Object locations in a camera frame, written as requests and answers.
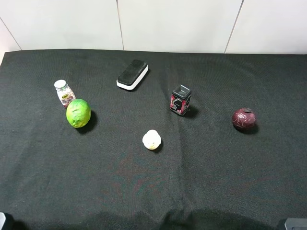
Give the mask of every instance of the maroon ornament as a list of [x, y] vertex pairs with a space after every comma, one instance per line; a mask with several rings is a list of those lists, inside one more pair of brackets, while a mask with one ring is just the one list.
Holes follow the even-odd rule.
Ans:
[[256, 123], [255, 114], [251, 109], [239, 109], [232, 115], [232, 123], [239, 130], [247, 130], [254, 127]]

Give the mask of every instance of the small white sphere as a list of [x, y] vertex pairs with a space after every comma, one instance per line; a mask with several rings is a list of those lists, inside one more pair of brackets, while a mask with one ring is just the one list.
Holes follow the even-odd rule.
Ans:
[[155, 150], [161, 144], [161, 137], [155, 130], [149, 130], [143, 137], [143, 144], [149, 150]]

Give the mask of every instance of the white wall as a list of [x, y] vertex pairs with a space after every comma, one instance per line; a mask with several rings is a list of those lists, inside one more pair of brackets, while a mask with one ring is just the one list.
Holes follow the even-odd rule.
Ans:
[[122, 49], [116, 0], [0, 0], [21, 49]]
[[307, 54], [307, 0], [244, 0], [240, 10], [241, 3], [0, 0], [0, 57], [20, 48], [122, 50], [123, 45], [164, 52]]
[[223, 53], [242, 0], [118, 0], [125, 50]]
[[226, 52], [307, 54], [307, 0], [245, 0]]
[[0, 18], [0, 64], [5, 52], [16, 50], [20, 48]]

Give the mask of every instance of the white plastic base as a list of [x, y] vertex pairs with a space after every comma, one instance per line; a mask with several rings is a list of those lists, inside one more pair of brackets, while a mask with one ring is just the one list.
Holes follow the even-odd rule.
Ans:
[[123, 88], [125, 90], [133, 90], [143, 79], [147, 71], [148, 71], [148, 65], [146, 66], [146, 68], [143, 70], [143, 72], [139, 75], [139, 77], [135, 80], [135, 82], [132, 85], [124, 85], [124, 84], [119, 83], [117, 80], [116, 80], [116, 84], [118, 87]]
[[4, 223], [5, 223], [5, 215], [4, 213], [0, 212], [0, 230], [2, 230], [3, 226], [4, 226]]

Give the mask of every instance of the green lime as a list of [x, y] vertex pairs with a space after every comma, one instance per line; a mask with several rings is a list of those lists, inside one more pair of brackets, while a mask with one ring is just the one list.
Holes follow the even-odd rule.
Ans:
[[68, 105], [66, 117], [74, 128], [81, 128], [91, 118], [91, 107], [85, 100], [75, 99]]

